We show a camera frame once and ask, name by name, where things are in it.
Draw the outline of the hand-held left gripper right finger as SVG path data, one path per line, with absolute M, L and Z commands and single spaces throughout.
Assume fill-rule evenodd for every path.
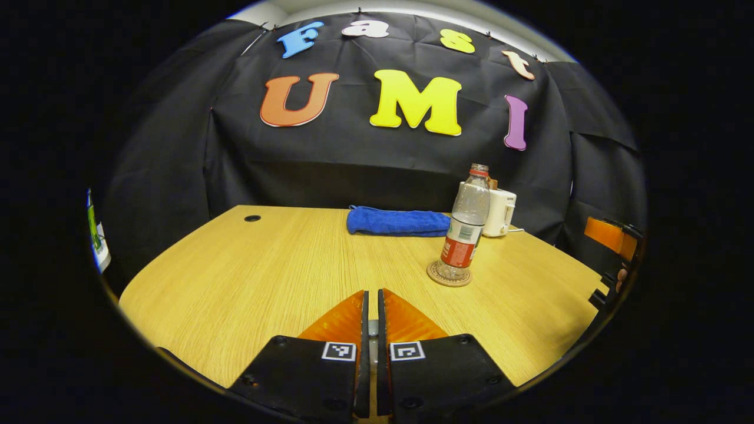
M 378 309 L 376 407 L 391 423 L 466 423 L 515 391 L 475 336 L 448 334 L 385 288 Z

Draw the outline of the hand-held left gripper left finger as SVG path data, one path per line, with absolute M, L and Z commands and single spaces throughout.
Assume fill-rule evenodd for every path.
M 297 420 L 369 416 L 369 293 L 353 293 L 298 336 L 273 336 L 229 394 Z

